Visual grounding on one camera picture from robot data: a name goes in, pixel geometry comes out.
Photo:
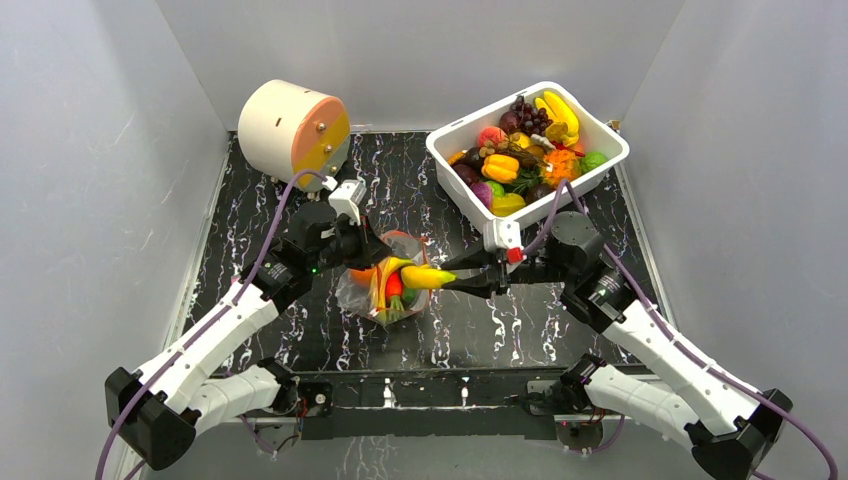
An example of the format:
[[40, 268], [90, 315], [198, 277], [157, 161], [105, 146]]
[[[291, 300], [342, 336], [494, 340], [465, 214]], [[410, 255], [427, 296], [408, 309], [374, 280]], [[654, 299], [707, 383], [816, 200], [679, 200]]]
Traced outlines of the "clear zip bag orange zipper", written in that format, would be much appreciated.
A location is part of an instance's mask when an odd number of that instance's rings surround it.
[[428, 264], [425, 239], [398, 230], [381, 239], [392, 249], [392, 255], [376, 267], [346, 270], [338, 281], [335, 298], [342, 310], [386, 327], [422, 312], [429, 304], [430, 291], [407, 287], [400, 275], [405, 266]]

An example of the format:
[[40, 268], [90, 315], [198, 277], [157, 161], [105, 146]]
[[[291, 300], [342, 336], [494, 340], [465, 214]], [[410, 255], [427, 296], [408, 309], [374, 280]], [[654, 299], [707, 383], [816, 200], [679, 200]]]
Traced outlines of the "green toy cucumber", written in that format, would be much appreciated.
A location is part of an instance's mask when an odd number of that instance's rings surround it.
[[405, 287], [401, 294], [401, 301], [403, 303], [403, 306], [407, 309], [412, 308], [415, 305], [419, 294], [419, 290]]

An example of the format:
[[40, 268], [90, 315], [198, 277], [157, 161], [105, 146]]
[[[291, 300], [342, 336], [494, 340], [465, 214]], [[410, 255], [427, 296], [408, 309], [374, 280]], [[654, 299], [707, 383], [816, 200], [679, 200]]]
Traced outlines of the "yellow toy pepper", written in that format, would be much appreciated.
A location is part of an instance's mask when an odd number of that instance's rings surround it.
[[481, 173], [484, 177], [502, 183], [511, 184], [519, 175], [520, 162], [508, 155], [492, 154], [485, 158]]

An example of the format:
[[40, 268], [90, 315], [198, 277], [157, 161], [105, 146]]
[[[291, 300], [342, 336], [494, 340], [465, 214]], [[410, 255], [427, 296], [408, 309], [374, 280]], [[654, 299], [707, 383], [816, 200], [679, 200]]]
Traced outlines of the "orange toy carrot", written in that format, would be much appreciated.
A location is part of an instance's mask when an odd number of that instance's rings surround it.
[[392, 272], [387, 277], [385, 285], [386, 314], [389, 323], [399, 320], [401, 313], [405, 310], [403, 294], [404, 285], [401, 276], [397, 271]]

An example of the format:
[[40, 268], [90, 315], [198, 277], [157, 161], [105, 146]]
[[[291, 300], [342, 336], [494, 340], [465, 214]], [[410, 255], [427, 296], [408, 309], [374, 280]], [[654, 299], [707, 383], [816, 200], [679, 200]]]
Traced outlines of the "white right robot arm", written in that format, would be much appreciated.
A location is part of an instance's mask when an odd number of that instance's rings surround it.
[[713, 362], [696, 359], [695, 347], [638, 301], [604, 246], [587, 216], [566, 211], [553, 218], [540, 252], [489, 252], [477, 243], [442, 266], [475, 269], [477, 275], [444, 287], [488, 298], [513, 284], [563, 283], [566, 311], [634, 354], [666, 386], [637, 380], [585, 354], [560, 377], [544, 405], [558, 403], [577, 414], [595, 407], [621, 413], [683, 446], [712, 478], [751, 478], [778, 440], [780, 413], [792, 409], [791, 400], [777, 389], [759, 393]]

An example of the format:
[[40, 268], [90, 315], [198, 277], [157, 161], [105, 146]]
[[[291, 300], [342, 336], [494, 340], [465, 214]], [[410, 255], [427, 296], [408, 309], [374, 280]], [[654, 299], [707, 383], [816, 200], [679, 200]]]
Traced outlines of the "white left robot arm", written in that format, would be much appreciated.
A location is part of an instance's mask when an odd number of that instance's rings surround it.
[[136, 370], [119, 367], [107, 378], [110, 436], [150, 469], [170, 467], [200, 434], [253, 410], [305, 414], [299, 375], [272, 358], [224, 380], [212, 377], [237, 346], [308, 293], [317, 275], [374, 267], [392, 253], [366, 216], [326, 203], [301, 207], [281, 237], [278, 226], [214, 310]]

